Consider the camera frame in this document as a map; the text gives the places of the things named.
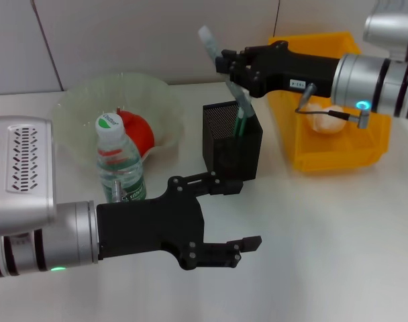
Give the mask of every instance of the cable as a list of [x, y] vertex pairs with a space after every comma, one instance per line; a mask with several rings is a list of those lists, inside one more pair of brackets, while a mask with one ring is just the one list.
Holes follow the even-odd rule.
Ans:
[[305, 89], [303, 96], [301, 96], [301, 99], [299, 100], [298, 107], [295, 109], [295, 113], [298, 114], [305, 114], [305, 115], [314, 115], [314, 114], [323, 114], [323, 115], [329, 115], [332, 117], [337, 117], [338, 119], [344, 119], [346, 121], [350, 120], [350, 114], [349, 113], [343, 113], [343, 112], [338, 112], [338, 111], [328, 111], [328, 112], [322, 112], [322, 111], [314, 111], [314, 112], [303, 112], [301, 109], [308, 104], [310, 101], [310, 98], [313, 96], [314, 93], [316, 93], [317, 87], [313, 83], [310, 83], [309, 86]]

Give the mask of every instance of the black mesh pen holder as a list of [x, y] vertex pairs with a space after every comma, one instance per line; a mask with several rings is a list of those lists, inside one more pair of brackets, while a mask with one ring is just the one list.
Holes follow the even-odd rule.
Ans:
[[258, 169], [262, 128], [256, 115], [234, 137], [236, 101], [203, 107], [203, 157], [208, 171], [226, 179], [253, 180]]

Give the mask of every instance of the white table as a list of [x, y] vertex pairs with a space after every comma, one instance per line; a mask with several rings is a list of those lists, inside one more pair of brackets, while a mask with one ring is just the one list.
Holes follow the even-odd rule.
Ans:
[[[223, 84], [173, 90], [186, 109], [178, 151], [146, 161], [149, 197], [172, 175], [205, 171], [202, 106], [231, 99]], [[62, 93], [0, 97], [0, 115], [50, 118]], [[236, 269], [185, 272], [168, 253], [112, 258], [62, 272], [0, 278], [0, 322], [408, 321], [408, 122], [394, 122], [391, 151], [347, 174], [290, 169], [266, 100], [258, 177], [236, 196], [204, 196], [205, 240], [262, 235]], [[97, 178], [58, 149], [58, 202], [103, 202]]]

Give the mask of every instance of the green indicator light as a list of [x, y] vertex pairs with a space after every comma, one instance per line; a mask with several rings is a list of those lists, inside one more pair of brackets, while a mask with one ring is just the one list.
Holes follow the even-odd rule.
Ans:
[[65, 267], [53, 267], [53, 269], [51, 269], [51, 272], [54, 272], [56, 270], [65, 270]]

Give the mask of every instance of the plastic water bottle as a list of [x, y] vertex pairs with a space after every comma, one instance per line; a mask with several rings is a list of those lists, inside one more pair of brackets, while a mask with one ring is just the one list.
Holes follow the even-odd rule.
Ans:
[[97, 166], [107, 202], [115, 202], [112, 193], [115, 182], [120, 182], [122, 201], [145, 199], [142, 158], [126, 135], [122, 118], [114, 113], [102, 114], [95, 128], [99, 137]]

